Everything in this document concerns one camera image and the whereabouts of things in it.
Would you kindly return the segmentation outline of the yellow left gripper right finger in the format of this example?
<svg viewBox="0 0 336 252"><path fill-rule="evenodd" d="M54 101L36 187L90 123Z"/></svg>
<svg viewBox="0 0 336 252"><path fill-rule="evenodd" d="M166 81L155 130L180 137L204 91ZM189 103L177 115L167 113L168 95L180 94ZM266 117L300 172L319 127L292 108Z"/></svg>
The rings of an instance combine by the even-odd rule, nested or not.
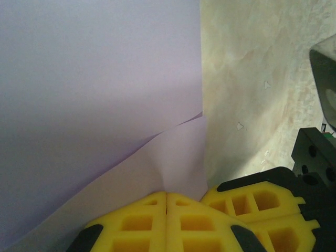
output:
<svg viewBox="0 0 336 252"><path fill-rule="evenodd" d="M180 194L166 197L167 251L265 251L243 222Z"/></svg>

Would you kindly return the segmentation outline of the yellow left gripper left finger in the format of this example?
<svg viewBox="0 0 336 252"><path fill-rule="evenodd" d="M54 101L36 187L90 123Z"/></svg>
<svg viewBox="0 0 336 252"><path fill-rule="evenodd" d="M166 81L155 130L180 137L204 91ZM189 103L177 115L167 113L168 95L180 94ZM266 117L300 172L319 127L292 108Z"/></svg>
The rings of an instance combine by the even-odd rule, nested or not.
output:
<svg viewBox="0 0 336 252"><path fill-rule="evenodd" d="M165 251L166 193L157 192L91 220L67 251Z"/></svg>

